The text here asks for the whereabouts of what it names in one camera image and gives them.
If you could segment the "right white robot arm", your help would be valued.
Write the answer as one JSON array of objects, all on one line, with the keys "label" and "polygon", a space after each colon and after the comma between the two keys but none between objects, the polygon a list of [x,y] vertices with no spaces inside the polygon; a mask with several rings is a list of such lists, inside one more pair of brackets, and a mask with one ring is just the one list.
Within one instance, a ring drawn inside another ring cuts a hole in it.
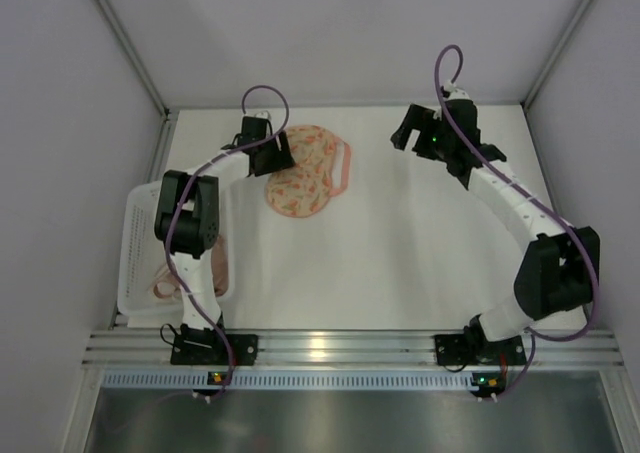
[{"label": "right white robot arm", "polygon": [[394,148],[408,147],[413,132],[418,138],[412,151],[443,163],[466,191],[488,207],[523,252],[510,296],[472,318],[465,328],[472,349],[511,339],[540,320],[595,300],[598,234],[590,227],[574,228],[527,190],[506,155],[482,142],[478,110],[471,99],[450,96],[439,110],[410,105],[391,136]]}]

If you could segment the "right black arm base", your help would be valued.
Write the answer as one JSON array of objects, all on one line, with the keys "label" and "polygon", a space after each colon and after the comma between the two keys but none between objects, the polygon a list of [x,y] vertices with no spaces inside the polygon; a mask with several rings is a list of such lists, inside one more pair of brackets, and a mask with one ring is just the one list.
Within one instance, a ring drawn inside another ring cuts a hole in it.
[{"label": "right black arm base", "polygon": [[438,334],[434,346],[436,362],[443,367],[524,366],[527,361],[520,336],[487,342],[464,333]]}]

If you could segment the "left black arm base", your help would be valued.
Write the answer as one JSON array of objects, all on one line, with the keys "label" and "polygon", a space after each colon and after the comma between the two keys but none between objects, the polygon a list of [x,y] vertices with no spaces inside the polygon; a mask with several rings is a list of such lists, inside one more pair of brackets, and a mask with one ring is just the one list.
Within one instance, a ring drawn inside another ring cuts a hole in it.
[{"label": "left black arm base", "polygon": [[178,366],[252,366],[257,358],[259,337],[255,334],[226,335],[233,353],[230,360],[226,344],[211,329],[194,329],[182,324],[174,335],[170,364]]}]

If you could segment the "floral pink laundry bag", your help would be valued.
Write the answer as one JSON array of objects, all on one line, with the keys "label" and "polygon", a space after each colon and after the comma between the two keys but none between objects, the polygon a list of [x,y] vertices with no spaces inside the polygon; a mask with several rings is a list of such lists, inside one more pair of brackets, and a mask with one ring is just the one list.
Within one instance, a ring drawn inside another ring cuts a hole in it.
[{"label": "floral pink laundry bag", "polygon": [[317,125],[292,126],[286,135],[294,166],[271,174],[265,186],[266,203],[282,216],[309,218],[347,190],[351,147]]}]

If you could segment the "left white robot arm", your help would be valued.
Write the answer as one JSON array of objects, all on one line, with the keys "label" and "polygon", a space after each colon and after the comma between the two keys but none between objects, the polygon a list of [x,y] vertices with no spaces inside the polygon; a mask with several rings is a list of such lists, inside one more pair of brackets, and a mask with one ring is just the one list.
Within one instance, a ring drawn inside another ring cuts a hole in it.
[{"label": "left white robot arm", "polygon": [[286,134],[265,116],[245,116],[241,130],[208,162],[167,171],[160,186],[154,233],[183,300],[182,323],[215,330],[221,308],[214,291],[212,255],[220,234],[222,194],[235,183],[295,165]]}]

